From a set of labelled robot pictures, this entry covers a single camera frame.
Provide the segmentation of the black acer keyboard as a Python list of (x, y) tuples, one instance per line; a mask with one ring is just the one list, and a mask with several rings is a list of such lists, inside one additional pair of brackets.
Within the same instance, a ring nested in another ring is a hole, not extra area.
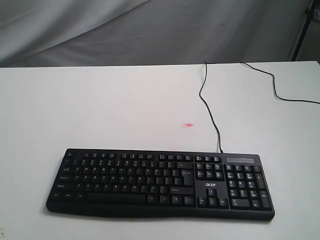
[(46, 207), (115, 218), (275, 216), (260, 157), (218, 152), (69, 148)]

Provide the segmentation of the black tripod stand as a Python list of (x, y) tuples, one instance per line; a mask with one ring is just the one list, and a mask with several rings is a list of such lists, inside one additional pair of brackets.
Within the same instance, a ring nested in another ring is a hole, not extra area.
[(297, 57), (298, 57), (299, 52), (301, 50), (301, 47), (302, 47), (302, 44), (304, 42), (305, 36), (307, 34), (309, 25), (310, 25), (310, 23), (311, 23), (311, 21), (313, 19), (315, 8), (316, 8), (316, 4), (317, 4), (317, 0), (313, 0), (311, 5), (310, 5), (310, 7), (306, 8), (305, 11), (304, 11), (304, 13), (306, 14), (306, 19), (305, 19), (305, 23), (303, 25), (303, 28), (301, 30), (300, 36), (298, 38), (298, 41), (296, 43), (294, 52), (293, 52), (292, 57), (291, 57), (291, 61), (292, 62), (295, 62), (297, 60)]

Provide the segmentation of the grey backdrop cloth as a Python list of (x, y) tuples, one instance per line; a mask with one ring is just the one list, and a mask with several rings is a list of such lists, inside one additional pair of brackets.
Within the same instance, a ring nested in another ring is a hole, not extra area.
[(282, 62), (310, 0), (3, 0), (2, 67)]

